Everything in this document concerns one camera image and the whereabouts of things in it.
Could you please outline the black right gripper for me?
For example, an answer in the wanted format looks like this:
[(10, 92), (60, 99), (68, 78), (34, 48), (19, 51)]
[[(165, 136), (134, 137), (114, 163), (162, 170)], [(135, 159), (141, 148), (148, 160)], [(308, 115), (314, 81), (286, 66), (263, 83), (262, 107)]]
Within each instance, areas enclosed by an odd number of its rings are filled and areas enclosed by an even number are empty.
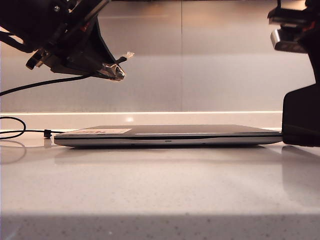
[(282, 138), (288, 145), (320, 146), (320, 1), (306, 0), (311, 23), (298, 42), (309, 56), (315, 84), (287, 93), (283, 99)]

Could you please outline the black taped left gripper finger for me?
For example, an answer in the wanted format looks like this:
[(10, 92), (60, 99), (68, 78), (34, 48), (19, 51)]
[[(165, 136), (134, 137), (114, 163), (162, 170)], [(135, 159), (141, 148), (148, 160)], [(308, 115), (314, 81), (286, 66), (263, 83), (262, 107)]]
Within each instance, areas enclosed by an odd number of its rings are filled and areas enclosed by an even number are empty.
[(78, 59), (68, 58), (64, 62), (51, 66), (50, 70), (54, 73), (71, 75), (90, 74), (92, 77), (111, 81), (122, 81), (126, 73), (121, 68), (120, 63), (125, 61), (125, 56), (121, 56), (119, 59), (112, 60), (109, 63), (86, 57), (79, 57)]

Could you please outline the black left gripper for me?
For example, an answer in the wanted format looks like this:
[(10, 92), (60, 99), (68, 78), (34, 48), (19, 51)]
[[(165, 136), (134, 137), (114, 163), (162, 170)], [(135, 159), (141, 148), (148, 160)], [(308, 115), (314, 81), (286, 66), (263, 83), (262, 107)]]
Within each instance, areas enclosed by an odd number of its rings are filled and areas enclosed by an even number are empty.
[(99, 12), (107, 0), (2, 0), (3, 43), (32, 53), (29, 69), (74, 59), (77, 67), (115, 64), (100, 31)]

